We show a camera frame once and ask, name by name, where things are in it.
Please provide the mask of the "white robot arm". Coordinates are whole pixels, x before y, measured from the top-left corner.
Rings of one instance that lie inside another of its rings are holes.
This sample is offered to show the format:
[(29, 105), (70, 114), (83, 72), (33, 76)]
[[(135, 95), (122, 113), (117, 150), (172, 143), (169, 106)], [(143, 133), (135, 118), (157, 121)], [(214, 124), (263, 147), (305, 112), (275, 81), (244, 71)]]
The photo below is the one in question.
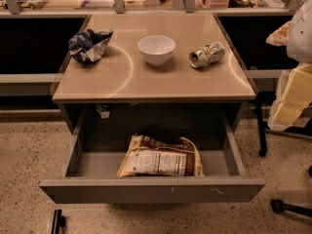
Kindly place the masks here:
[(270, 130), (284, 131), (312, 102), (312, 0), (306, 0), (266, 43), (286, 46), (288, 57), (298, 62), (292, 71), (282, 72), (268, 119)]

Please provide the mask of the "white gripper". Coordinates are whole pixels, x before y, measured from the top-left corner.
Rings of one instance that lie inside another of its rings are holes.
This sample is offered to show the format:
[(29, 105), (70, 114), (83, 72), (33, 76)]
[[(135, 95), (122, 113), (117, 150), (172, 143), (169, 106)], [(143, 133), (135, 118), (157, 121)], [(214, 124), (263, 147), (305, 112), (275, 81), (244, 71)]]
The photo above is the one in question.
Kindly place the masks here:
[[(289, 41), (290, 24), (287, 21), (276, 29), (266, 38), (266, 43), (276, 47), (286, 46)], [(283, 70), (275, 95), (267, 125), (272, 131), (282, 132), (290, 127), (312, 102), (312, 64), (301, 63), (292, 71)]]

